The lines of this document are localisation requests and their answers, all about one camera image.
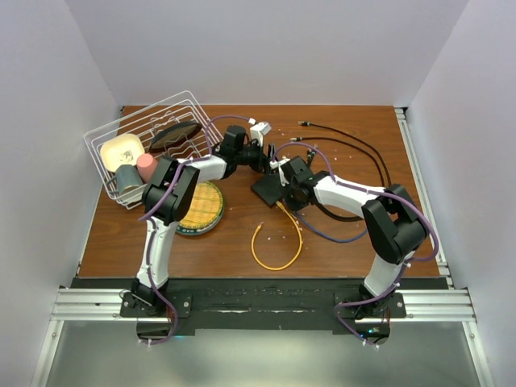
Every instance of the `black square object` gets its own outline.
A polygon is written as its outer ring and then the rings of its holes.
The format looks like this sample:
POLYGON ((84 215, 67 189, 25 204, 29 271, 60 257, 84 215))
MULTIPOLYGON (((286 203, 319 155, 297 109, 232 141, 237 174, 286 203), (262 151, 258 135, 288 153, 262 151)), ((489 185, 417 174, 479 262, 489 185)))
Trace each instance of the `black square object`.
POLYGON ((251 185, 251 191, 263 200, 267 206, 273 207, 282 198, 279 173, 263 176, 251 185))

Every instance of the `dish rack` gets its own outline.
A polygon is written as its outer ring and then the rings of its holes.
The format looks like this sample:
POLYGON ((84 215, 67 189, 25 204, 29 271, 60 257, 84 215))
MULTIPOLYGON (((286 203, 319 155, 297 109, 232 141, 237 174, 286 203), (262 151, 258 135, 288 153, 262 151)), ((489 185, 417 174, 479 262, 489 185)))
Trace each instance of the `dish rack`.
MULTIPOLYGON (((84 135, 89 154, 94 159, 104 189, 111 199, 130 210, 141 204, 145 185, 141 185, 132 191, 119 195, 116 181, 110 181, 114 173, 106 170, 106 167, 102 163, 100 157, 102 145, 117 135, 132 133, 139 137, 145 148, 145 152, 147 152, 151 140, 156 134, 174 123, 184 121, 196 121, 200 123, 202 127, 205 128, 206 134, 212 144, 216 144, 223 139, 223 136, 214 124, 211 124, 210 127, 206 127, 210 119, 199 105, 197 99, 195 99, 193 94, 189 91, 175 94, 172 97, 168 97, 153 105, 144 107, 141 110, 117 119, 112 123, 93 129, 84 135)), ((181 145, 167 147, 165 144, 165 150, 159 154, 153 153, 154 157, 159 159, 166 154, 178 159, 188 159, 190 157, 201 157, 209 154, 204 131, 198 132, 191 139, 188 139, 186 135, 184 135, 184 137, 184 142, 181 145)))

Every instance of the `wooden table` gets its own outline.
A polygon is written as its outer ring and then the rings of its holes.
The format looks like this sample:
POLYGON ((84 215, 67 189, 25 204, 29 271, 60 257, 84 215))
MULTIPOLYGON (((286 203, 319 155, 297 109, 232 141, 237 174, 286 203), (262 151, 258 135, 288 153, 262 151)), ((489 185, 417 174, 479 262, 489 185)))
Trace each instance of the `wooden table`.
MULTIPOLYGON (((127 106, 130 114, 141 106, 127 106)), ((277 146, 299 135, 342 136, 323 129, 299 127, 298 120, 337 127, 377 147, 385 158, 393 182, 404 185, 419 205, 414 179, 410 171, 402 136, 391 106, 204 106, 210 117, 240 114, 268 121, 273 130, 267 142, 277 146)), ((218 129, 225 131, 235 120, 220 120, 218 129)), ((365 155, 341 144, 328 141, 317 143, 324 151, 337 175, 366 185, 380 185, 374 163, 365 155)), ((283 155, 306 156, 302 147, 285 149, 283 155)), ((312 169, 325 169, 316 157, 312 169)), ((223 219, 217 227, 197 237, 175 236, 170 258, 171 277, 364 277, 367 275, 374 251, 368 236, 347 244, 332 243, 304 229, 302 254, 290 268, 270 272, 252 258, 252 233, 260 222, 264 226, 256 238, 256 250, 262 261, 271 266, 288 262, 298 249, 298 238, 288 218, 278 208, 269 209, 250 190, 260 178, 248 167, 224 181, 216 181, 226 203, 223 219)), ((144 252, 146 225, 136 219, 143 206, 127 210, 110 200, 104 190, 100 194, 93 225, 89 233, 79 277, 134 277, 144 252)), ((350 237, 364 229, 364 222, 341 223, 332 220, 311 206, 302 211, 313 226, 334 237, 350 237)), ((427 240, 417 255, 427 255, 431 245, 427 240)), ((434 261, 415 264, 407 276, 436 277, 434 261)))

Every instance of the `gray wall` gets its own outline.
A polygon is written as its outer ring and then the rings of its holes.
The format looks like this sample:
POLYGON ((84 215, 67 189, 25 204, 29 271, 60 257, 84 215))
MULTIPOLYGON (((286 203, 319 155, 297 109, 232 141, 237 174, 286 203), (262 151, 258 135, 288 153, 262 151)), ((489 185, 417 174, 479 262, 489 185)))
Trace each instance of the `gray wall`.
POLYGON ((100 179, 82 135, 116 104, 62 0, 0 5, 0 385, 29 385, 100 179))
POLYGON ((514 385, 516 3, 471 0, 409 108, 451 274, 500 387, 514 385))
POLYGON ((466 0, 66 0, 120 104, 408 106, 466 0))

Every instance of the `yellow cable connector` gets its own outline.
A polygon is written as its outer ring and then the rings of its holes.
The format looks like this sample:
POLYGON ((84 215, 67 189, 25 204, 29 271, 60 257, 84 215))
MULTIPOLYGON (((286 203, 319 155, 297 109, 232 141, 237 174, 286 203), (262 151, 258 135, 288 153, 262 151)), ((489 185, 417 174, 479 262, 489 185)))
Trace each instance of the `yellow cable connector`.
POLYGON ((302 249, 302 245, 303 245, 303 237, 301 235, 301 229, 299 228, 298 224, 296 223, 296 219, 294 218, 294 216, 292 216, 290 214, 290 212, 287 211, 287 209, 285 208, 285 206, 283 206, 283 204, 281 202, 276 202, 276 205, 278 207, 280 207, 280 209, 287 214, 287 216, 290 218, 290 220, 292 220, 292 223, 294 224, 294 226, 296 227, 296 231, 298 232, 299 249, 298 249, 298 252, 296 252, 296 255, 294 256, 294 258, 288 264, 281 266, 280 268, 271 268, 271 267, 267 266, 266 264, 261 263, 261 261, 256 256, 255 239, 256 239, 256 236, 258 235, 258 232, 260 232, 262 225, 264 224, 263 222, 258 225, 258 227, 256 228, 255 233, 252 235, 252 239, 251 239, 251 252, 252 252, 252 256, 254 256, 254 258, 255 258, 255 261, 258 262, 258 264, 262 268, 266 268, 267 270, 273 270, 275 272, 277 272, 279 270, 284 270, 284 269, 288 268, 291 264, 293 264, 296 261, 296 259, 299 257, 299 254, 301 254, 301 249, 302 249))

